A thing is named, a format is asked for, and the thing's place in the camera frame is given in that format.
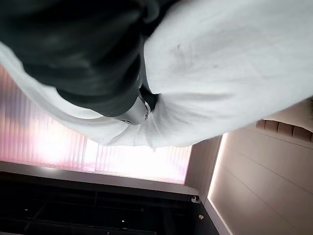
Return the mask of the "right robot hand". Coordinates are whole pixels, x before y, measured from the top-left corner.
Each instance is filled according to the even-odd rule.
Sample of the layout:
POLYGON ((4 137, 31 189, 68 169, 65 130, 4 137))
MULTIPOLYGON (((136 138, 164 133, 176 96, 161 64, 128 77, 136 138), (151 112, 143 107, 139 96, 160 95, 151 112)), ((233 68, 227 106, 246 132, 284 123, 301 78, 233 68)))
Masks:
POLYGON ((131 125, 158 100, 144 43, 172 0, 3 0, 0 41, 68 102, 131 125))

